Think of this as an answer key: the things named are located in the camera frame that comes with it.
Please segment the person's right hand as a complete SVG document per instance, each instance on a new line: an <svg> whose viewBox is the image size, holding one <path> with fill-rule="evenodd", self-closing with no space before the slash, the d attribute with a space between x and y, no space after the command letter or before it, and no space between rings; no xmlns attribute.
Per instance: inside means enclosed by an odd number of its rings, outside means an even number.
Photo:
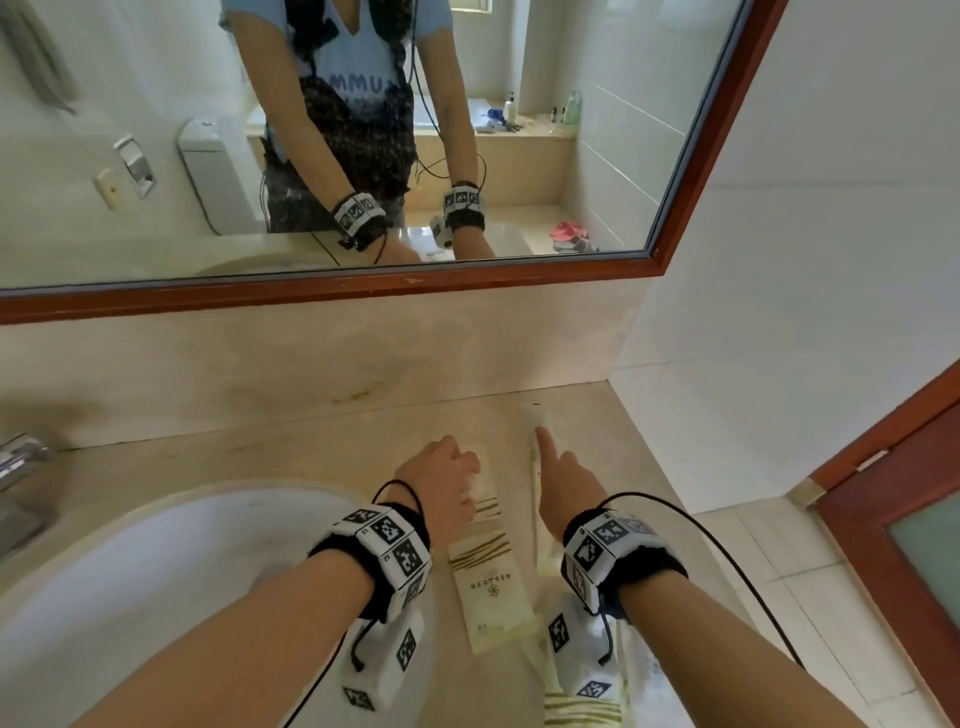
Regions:
<svg viewBox="0 0 960 728"><path fill-rule="evenodd" d="M552 536L563 544L570 524L582 513L598 508L608 492L574 452L558 452L547 429L539 428L536 437L542 462L539 514Z"/></svg>

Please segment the long clear toothbrush packet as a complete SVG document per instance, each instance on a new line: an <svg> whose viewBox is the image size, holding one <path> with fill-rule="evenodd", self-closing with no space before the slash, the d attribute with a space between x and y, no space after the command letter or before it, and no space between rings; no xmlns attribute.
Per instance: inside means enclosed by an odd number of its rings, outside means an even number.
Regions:
<svg viewBox="0 0 960 728"><path fill-rule="evenodd" d="M549 409L542 402L526 405L525 413L530 425L530 470L532 486L532 508L534 525L534 565L540 577L561 577L564 556L559 543L546 527L540 513L543 494L543 462L537 437L538 429L552 430Z"/></svg>

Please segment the large cream striped sachet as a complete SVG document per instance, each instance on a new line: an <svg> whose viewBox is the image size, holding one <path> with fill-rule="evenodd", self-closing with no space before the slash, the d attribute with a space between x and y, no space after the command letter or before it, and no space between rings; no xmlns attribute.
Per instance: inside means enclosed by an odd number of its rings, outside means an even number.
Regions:
<svg viewBox="0 0 960 728"><path fill-rule="evenodd" d="M537 632L538 619L504 531L451 544L448 560L472 654L484 654Z"/></svg>

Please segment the cream sachet with olive stripes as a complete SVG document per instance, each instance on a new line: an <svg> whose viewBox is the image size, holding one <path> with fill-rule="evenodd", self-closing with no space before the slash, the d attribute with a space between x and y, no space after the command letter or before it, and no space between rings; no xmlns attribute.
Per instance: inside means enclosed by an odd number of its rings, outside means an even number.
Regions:
<svg viewBox="0 0 960 728"><path fill-rule="evenodd" d="M546 691L543 728L623 728L621 705L611 701L571 697Z"/></svg>

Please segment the small cream striped sachet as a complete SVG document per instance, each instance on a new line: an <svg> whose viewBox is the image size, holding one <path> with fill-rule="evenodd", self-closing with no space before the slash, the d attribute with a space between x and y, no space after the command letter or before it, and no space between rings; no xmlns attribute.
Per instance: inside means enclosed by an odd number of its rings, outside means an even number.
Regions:
<svg viewBox="0 0 960 728"><path fill-rule="evenodd" d="M493 523L501 517L494 465L482 445L470 444L467 449L476 455L480 464L479 472L470 475L468 480L467 494L474 504L468 524L473 527Z"/></svg>

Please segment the person's left hand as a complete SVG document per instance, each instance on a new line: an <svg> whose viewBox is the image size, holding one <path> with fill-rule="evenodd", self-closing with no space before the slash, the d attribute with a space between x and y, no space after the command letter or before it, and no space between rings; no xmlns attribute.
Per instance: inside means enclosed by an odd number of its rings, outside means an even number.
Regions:
<svg viewBox="0 0 960 728"><path fill-rule="evenodd" d="M438 513L434 504L434 449L439 441L426 446L395 472L393 479L403 481L409 489L398 482L384 491L384 502L403 504L418 510L425 519L431 546L434 551L444 552L457 542L465 531L469 519L449 519Z"/></svg>

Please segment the white sink basin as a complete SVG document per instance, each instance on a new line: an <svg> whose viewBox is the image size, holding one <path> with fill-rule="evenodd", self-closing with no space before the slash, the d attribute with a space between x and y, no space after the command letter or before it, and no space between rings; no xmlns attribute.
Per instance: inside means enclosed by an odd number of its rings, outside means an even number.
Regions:
<svg viewBox="0 0 960 728"><path fill-rule="evenodd" d="M236 481L81 538L0 596L0 728L69 728L357 507L343 492Z"/></svg>

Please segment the black marker wrist band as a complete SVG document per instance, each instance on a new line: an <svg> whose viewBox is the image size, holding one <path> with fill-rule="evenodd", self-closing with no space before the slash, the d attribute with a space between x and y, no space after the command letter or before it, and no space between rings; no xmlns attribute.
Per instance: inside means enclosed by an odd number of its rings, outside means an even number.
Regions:
<svg viewBox="0 0 960 728"><path fill-rule="evenodd" d="M618 591L663 572L689 573L645 521L594 507L575 516L562 535L561 576L594 616L630 622Z"/></svg>
<svg viewBox="0 0 960 728"><path fill-rule="evenodd" d="M373 580L360 618L388 625L426 588L432 568L424 516L395 501L370 504L337 520L307 553L337 551L356 561Z"/></svg>

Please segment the chrome faucet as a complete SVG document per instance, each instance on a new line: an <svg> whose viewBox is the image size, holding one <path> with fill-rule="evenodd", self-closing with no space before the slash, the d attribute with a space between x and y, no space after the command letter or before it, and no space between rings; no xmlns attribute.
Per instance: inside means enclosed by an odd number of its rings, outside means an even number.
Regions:
<svg viewBox="0 0 960 728"><path fill-rule="evenodd" d="M0 564L25 549L52 526L53 511L28 501L22 490L53 450L22 432L0 443Z"/></svg>

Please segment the wood framed wall mirror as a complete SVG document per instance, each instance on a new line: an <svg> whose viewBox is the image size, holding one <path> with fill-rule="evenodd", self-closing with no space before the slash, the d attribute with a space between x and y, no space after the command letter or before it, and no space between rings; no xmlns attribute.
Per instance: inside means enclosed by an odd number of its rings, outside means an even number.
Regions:
<svg viewBox="0 0 960 728"><path fill-rule="evenodd" d="M0 0L0 326L661 276L788 0Z"/></svg>

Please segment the person's left forearm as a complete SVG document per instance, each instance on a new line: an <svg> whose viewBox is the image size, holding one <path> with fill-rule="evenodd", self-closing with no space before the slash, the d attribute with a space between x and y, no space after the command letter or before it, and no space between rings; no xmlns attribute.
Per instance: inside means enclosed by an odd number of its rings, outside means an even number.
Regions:
<svg viewBox="0 0 960 728"><path fill-rule="evenodd" d="M165 647L73 728L278 728L374 588L354 558L320 552Z"/></svg>

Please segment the person's right forearm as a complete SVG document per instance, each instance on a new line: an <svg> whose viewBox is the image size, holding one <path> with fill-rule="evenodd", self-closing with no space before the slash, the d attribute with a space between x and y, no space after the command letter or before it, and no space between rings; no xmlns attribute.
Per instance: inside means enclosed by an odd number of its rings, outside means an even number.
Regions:
<svg viewBox="0 0 960 728"><path fill-rule="evenodd" d="M796 662L674 571L618 590L696 728L868 728Z"/></svg>

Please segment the brown door with frosted glass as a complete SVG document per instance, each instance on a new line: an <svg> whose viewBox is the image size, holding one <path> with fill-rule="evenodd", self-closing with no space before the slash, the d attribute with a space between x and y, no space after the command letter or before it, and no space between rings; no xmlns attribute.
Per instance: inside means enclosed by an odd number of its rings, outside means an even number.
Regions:
<svg viewBox="0 0 960 728"><path fill-rule="evenodd" d="M960 728L960 359L811 480L828 534Z"/></svg>

